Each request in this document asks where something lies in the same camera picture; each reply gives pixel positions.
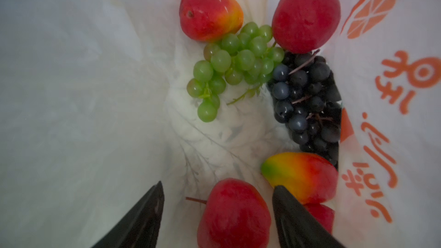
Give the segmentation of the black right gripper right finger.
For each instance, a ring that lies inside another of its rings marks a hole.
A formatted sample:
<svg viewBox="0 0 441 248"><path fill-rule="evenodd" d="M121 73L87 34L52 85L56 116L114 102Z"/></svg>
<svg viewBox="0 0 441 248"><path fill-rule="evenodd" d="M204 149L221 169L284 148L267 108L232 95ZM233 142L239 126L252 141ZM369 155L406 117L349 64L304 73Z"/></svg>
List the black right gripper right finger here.
<svg viewBox="0 0 441 248"><path fill-rule="evenodd" d="M272 203L282 248L344 248L286 187L274 188Z"/></svg>

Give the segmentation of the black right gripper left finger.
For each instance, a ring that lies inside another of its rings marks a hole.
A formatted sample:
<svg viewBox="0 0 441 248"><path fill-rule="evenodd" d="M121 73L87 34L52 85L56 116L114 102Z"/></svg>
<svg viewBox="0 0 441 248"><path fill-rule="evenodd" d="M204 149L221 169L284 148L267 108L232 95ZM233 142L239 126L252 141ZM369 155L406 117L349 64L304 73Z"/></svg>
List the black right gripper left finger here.
<svg viewBox="0 0 441 248"><path fill-rule="evenodd" d="M163 185L158 182L93 248L155 248L164 200Z"/></svg>

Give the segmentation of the red yellow mango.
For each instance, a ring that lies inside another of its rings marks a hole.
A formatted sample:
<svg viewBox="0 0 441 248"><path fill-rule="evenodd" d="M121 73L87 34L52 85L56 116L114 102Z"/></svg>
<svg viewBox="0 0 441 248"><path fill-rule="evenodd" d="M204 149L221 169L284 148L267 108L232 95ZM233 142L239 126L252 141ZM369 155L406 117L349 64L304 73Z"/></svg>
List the red yellow mango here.
<svg viewBox="0 0 441 248"><path fill-rule="evenodd" d="M318 204L334 198L337 169L313 153L285 152L266 159L261 173L274 188L284 186L301 204Z"/></svg>

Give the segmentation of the dark red apple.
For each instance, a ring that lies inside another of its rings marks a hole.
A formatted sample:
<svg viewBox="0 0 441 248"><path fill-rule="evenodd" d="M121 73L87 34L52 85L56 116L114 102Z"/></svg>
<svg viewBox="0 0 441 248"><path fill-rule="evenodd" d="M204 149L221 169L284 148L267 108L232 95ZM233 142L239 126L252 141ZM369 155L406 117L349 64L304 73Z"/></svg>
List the dark red apple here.
<svg viewBox="0 0 441 248"><path fill-rule="evenodd" d="M200 248L266 248L271 215L257 189L233 178L219 181L207 200L186 197L205 204L197 231Z"/></svg>

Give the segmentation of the cream plastic bag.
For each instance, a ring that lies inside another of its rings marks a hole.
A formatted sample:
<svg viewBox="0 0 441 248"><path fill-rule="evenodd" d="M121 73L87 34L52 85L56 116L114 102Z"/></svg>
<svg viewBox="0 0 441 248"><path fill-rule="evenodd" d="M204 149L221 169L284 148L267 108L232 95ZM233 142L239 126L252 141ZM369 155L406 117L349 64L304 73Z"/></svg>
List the cream plastic bag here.
<svg viewBox="0 0 441 248"><path fill-rule="evenodd" d="M268 24L280 0L237 0ZM340 0L321 49L348 121L333 234L348 248L441 245L441 0ZM160 248L195 248L205 198L295 151L267 90L228 87L215 121L186 85L202 43L180 0L1 0L1 246L89 248L162 182Z"/></svg>

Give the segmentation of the red yellow peach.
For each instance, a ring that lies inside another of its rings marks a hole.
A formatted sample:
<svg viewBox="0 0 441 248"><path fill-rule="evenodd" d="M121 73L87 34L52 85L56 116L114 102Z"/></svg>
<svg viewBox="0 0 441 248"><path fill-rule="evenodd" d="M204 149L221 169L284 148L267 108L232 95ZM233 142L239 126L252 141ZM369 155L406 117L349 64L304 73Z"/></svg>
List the red yellow peach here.
<svg viewBox="0 0 441 248"><path fill-rule="evenodd" d="M241 29L244 14L236 0L181 0L180 26L196 41L217 41Z"/></svg>

